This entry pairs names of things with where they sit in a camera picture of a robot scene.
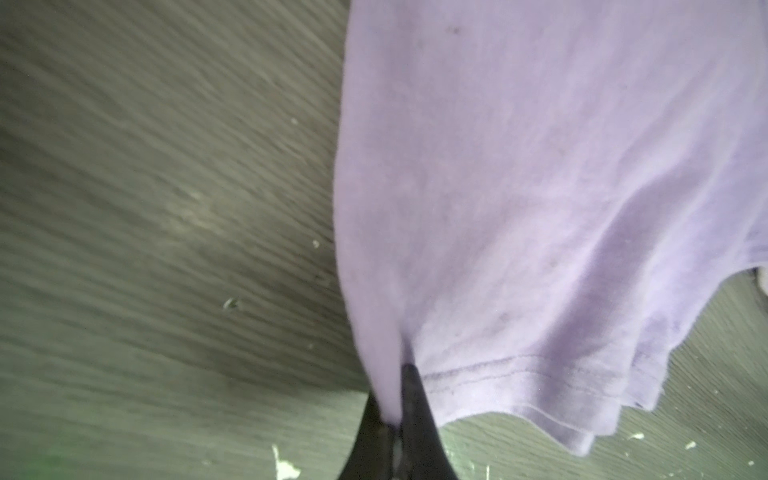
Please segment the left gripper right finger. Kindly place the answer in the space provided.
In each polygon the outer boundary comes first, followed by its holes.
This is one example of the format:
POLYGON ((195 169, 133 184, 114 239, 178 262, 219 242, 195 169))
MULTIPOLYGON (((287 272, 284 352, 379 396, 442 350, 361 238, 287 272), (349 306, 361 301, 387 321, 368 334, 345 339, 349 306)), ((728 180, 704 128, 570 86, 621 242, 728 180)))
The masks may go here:
POLYGON ((457 480, 439 436, 417 367, 401 369, 402 450, 398 478, 457 480))

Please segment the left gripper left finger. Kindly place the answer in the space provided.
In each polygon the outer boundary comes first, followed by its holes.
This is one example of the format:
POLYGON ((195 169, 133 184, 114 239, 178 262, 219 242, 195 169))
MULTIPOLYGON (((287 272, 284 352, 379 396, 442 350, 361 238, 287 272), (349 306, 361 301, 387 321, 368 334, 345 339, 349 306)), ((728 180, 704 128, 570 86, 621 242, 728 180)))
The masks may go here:
POLYGON ((338 480, 391 480, 399 429, 387 424, 373 393, 368 395, 358 432, 338 480))

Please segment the purple t shirt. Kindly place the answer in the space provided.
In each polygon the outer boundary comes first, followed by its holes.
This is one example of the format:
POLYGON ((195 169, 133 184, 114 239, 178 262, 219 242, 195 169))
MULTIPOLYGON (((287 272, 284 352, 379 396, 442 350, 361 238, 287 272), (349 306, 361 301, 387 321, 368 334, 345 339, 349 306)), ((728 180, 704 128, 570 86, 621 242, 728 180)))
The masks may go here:
POLYGON ((387 423, 412 363, 586 454, 767 264, 766 3, 353 2, 334 230, 387 423))

